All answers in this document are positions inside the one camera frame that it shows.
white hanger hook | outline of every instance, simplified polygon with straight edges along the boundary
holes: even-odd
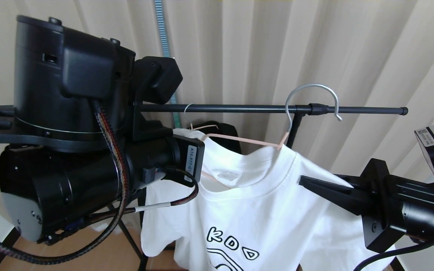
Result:
[[[189,119],[186,117],[186,110],[187,110],[187,108],[188,108],[189,106],[191,106],[191,105],[193,105],[193,104],[188,104],[188,105],[185,107],[185,109],[184,109],[184,118],[185,118],[188,122],[190,122],[190,129],[193,129],[192,121],[189,120]]]
[[[302,85],[298,88],[296,88],[295,90],[293,90],[291,92],[291,94],[289,94],[289,96],[286,99],[286,114],[287,117],[289,118],[289,129],[287,129],[287,132],[291,131],[291,126],[292,126],[292,118],[291,118],[291,114],[289,113],[289,102],[291,101],[291,98],[294,94],[296,94],[297,91],[300,91],[301,89],[307,88],[307,87],[320,87],[320,88],[324,88],[325,90],[327,90],[329,93],[331,93],[331,95],[334,98],[334,115],[336,116],[336,118],[341,121],[342,118],[341,116],[338,115],[339,113],[339,99],[338,96],[336,95],[336,93],[329,87],[322,85],[322,84],[305,84]]]

black baseboard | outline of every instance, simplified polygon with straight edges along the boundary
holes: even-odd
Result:
[[[14,243],[16,243],[16,241],[18,240],[19,236],[19,232],[15,228],[12,228],[11,232],[7,235],[7,237],[2,243],[5,246],[12,247]],[[5,254],[0,253],[0,264],[5,259],[5,257]]]
[[[393,271],[405,271],[401,263],[399,262],[398,258],[394,257],[393,261],[391,262],[391,268],[393,268]]]

horizontal bar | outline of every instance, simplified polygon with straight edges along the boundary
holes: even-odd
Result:
[[[322,114],[333,113],[334,107],[319,105],[319,110]],[[143,112],[183,112],[187,105],[155,105],[144,104],[140,105],[140,110]],[[200,112],[200,113],[286,113],[284,106],[275,105],[190,105],[186,112]],[[289,106],[289,113],[312,113],[312,106]],[[406,115],[408,108],[381,108],[381,107],[339,107],[339,113],[350,114],[392,114],[392,115]]]

clothing rack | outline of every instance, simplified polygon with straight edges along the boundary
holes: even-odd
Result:
[[[143,104],[138,108],[141,112],[171,112],[171,113],[286,113],[284,106],[277,105],[205,105],[205,104]],[[305,115],[318,116],[327,113],[334,113],[335,108],[323,104],[308,104],[289,106],[288,111],[294,114],[291,121],[291,131],[286,142],[286,146],[292,147],[298,128]],[[387,114],[387,115],[406,115],[408,108],[383,108],[383,107],[339,107],[339,113],[342,114]],[[138,197],[138,205],[145,205],[146,189],[142,190],[142,194]],[[140,212],[140,226],[143,223],[143,212]],[[124,223],[120,221],[120,228],[125,234],[128,242],[135,250],[135,253],[140,258],[140,266],[138,271],[145,271],[147,267],[148,257],[140,252],[135,241],[128,233]]]

shirt neckline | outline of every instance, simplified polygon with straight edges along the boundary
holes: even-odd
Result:
[[[202,139],[205,136],[203,132],[196,130],[174,129],[174,132],[197,139]],[[248,185],[233,187],[221,192],[211,191],[205,187],[204,182],[200,182],[199,193],[209,201],[253,198],[268,194],[286,179],[296,158],[296,152],[287,146],[282,146],[280,150],[277,150],[274,146],[263,146],[248,155],[242,155],[220,146],[211,138],[206,138],[203,142],[205,144],[203,172],[212,175],[211,171],[215,168],[238,170],[241,167],[241,170],[246,172],[262,168],[268,169],[262,178],[250,180],[247,182]]]

